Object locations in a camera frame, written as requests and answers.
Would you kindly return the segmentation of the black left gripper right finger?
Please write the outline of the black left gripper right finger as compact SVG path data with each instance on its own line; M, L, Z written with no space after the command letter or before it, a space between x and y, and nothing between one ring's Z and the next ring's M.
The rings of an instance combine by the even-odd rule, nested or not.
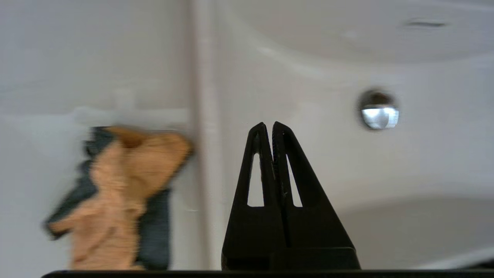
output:
M273 268L359 270L356 248L294 132L275 122L272 139L286 240L285 248L272 255Z

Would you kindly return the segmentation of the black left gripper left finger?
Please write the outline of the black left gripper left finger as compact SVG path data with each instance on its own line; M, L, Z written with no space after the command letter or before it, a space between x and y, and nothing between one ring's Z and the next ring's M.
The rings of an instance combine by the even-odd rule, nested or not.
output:
M254 155L259 155L264 204L248 204ZM266 125L254 125L248 133L236 192L221 250L221 268L228 271L270 269L274 252L286 246L281 206L277 197L273 156Z

